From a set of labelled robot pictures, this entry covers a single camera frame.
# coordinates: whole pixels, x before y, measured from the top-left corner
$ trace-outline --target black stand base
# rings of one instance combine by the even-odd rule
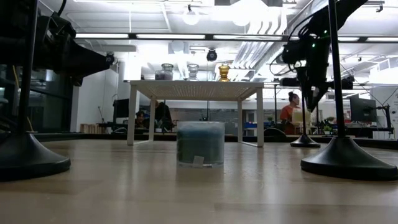
[[[398,169],[361,149],[350,138],[333,138],[326,148],[301,160],[301,168],[314,174],[354,180],[396,180]]]
[[[69,167],[69,158],[48,150],[29,133],[10,134],[0,145],[0,181],[44,177]]]
[[[306,134],[301,135],[296,141],[290,143],[292,147],[321,147],[321,145],[312,140]]]

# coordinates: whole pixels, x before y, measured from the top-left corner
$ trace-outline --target gold candlestick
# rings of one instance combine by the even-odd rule
[[[218,67],[218,69],[220,70],[220,76],[221,76],[221,78],[218,81],[219,82],[229,82],[228,72],[229,72],[230,67],[228,65],[222,65],[222,66]]]

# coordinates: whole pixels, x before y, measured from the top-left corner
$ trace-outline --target shelf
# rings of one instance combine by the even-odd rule
[[[190,82],[138,80],[130,81],[148,98],[158,100],[210,100],[238,101],[245,100],[263,88],[264,83],[253,82]]]

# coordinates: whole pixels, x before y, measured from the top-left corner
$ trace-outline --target computer monitor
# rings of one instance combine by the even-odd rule
[[[114,118],[129,117],[129,99],[115,100],[113,102],[113,116]]]
[[[349,103],[351,121],[377,122],[375,100],[350,98]]]

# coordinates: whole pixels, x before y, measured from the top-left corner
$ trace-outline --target white table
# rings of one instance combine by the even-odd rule
[[[264,83],[138,80],[130,81],[130,85],[129,126],[127,130],[127,145],[129,146],[154,140],[155,100],[236,101],[238,103],[238,142],[256,147],[264,145],[263,125],[257,125],[257,144],[243,142],[242,112],[242,101],[257,93],[257,123],[264,123],[262,102]],[[137,91],[150,99],[150,126],[149,140],[134,143]]]

